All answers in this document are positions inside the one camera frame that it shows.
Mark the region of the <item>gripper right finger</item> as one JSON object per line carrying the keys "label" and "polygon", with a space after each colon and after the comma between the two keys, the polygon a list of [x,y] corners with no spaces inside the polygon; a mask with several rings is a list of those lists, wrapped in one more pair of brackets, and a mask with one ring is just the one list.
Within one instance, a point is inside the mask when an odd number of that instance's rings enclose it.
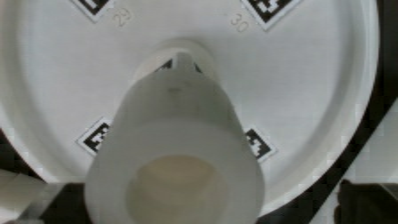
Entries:
{"label": "gripper right finger", "polygon": [[398,183],[341,181],[333,224],[398,224]]}

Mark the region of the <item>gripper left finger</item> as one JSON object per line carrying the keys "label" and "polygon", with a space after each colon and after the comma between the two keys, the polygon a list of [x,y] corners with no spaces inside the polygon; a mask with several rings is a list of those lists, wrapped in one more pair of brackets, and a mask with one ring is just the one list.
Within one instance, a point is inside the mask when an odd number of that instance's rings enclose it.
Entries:
{"label": "gripper left finger", "polygon": [[81,183],[44,186],[15,224],[88,224]]}

